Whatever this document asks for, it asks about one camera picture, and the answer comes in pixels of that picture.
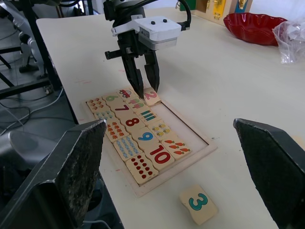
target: red bowl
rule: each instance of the red bowl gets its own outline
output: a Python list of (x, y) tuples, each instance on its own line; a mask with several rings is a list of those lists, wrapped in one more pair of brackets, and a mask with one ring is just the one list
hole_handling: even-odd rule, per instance
[(227, 29), (245, 42), (278, 46), (272, 29), (286, 21), (265, 14), (231, 13), (224, 18)]

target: white table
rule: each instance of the white table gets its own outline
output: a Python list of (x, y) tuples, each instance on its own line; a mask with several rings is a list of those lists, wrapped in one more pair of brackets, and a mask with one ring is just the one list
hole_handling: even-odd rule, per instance
[[(175, 9), (147, 10), (184, 21)], [(128, 85), (122, 60), (106, 60), (118, 49), (104, 15), (40, 19), (38, 26), (80, 123), (88, 121), (81, 102)], [(216, 151), (141, 198), (102, 154), (101, 173), (126, 229), (276, 229), (251, 180), (234, 118), (268, 123), (305, 138), (304, 63), (280, 64), (276, 47), (245, 43), (225, 27), (193, 17), (176, 47), (157, 51), (158, 94), (200, 131), (213, 137)], [(144, 59), (138, 61), (144, 75)], [(201, 227), (178, 199), (200, 184), (219, 208)]]

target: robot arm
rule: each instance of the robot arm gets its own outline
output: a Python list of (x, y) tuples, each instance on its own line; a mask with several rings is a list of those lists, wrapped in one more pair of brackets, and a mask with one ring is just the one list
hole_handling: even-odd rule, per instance
[(163, 16), (145, 17), (143, 6), (156, 0), (108, 0), (104, 2), (106, 20), (112, 21), (113, 36), (118, 37), (119, 50), (106, 52), (107, 60), (121, 57), (127, 79), (140, 98), (144, 98), (143, 80), (134, 58), (144, 55), (145, 71), (152, 88), (159, 87), (159, 66), (156, 50), (175, 46), (181, 31), (190, 28), (191, 12), (185, 0), (180, 0), (187, 12), (187, 21), (176, 23)]

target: wooden puzzle piece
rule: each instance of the wooden puzzle piece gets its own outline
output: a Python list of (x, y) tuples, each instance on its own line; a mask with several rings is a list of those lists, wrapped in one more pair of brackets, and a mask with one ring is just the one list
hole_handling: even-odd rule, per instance
[(161, 103), (161, 99), (152, 87), (144, 89), (144, 100), (148, 106), (154, 106)]
[(134, 90), (130, 87), (125, 87), (123, 89), (120, 89), (116, 92), (121, 99), (124, 101), (130, 98), (137, 97), (137, 94), (134, 92)]
[(126, 161), (126, 166), (139, 185), (159, 174), (158, 170), (153, 167), (152, 162), (145, 156), (145, 153)]
[(152, 124), (149, 124), (148, 128), (159, 140), (163, 140), (167, 138), (167, 136), (169, 135), (176, 135), (176, 133), (172, 131), (170, 127), (167, 124), (165, 124), (162, 119)]
[(145, 102), (139, 97), (127, 99), (125, 102), (134, 112), (138, 112), (142, 109), (148, 109), (148, 106), (145, 105)]
[(117, 93), (109, 93), (104, 95), (102, 98), (109, 107), (111, 107), (111, 105), (114, 105), (116, 103), (123, 102), (123, 99), (121, 99)]
[(147, 109), (138, 111), (136, 114), (145, 123), (146, 126), (161, 119), (155, 112), (151, 111), (149, 107)]
[(191, 149), (185, 144), (185, 142), (178, 138), (176, 135), (171, 135), (162, 140), (162, 145), (170, 152), (170, 154), (179, 160), (191, 153)]
[(154, 148), (159, 144), (159, 140), (147, 127), (133, 131), (132, 138), (138, 143), (141, 150)]
[(133, 115), (133, 110), (124, 102), (112, 104), (111, 110), (115, 112), (115, 116), (119, 119)]
[(184, 190), (179, 197), (198, 225), (203, 224), (217, 213), (217, 207), (199, 185), (193, 185)]
[(129, 114), (121, 118), (121, 123), (126, 127), (126, 130), (131, 133), (145, 127), (144, 122), (135, 114)]
[(106, 105), (102, 98), (94, 98), (86, 102), (92, 113), (101, 112), (109, 107)]
[(108, 110), (94, 113), (94, 116), (97, 120), (105, 119), (108, 122), (110, 122), (113, 118), (115, 118), (114, 113), (110, 110), (109, 107), (108, 107)]
[(159, 171), (175, 162), (174, 157), (160, 143), (153, 148), (145, 149), (144, 153)]
[(143, 153), (130, 135), (115, 141), (113, 145), (123, 161)]
[(123, 137), (129, 135), (125, 130), (125, 127), (120, 123), (120, 120), (117, 118), (112, 118), (107, 122), (106, 135), (111, 142), (115, 142)]

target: plastic bag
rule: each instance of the plastic bag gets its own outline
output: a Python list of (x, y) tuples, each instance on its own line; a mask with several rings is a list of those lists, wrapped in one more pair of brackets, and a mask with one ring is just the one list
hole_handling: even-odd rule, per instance
[(284, 21), (273, 29), (282, 63), (294, 63), (305, 58), (305, 18)]

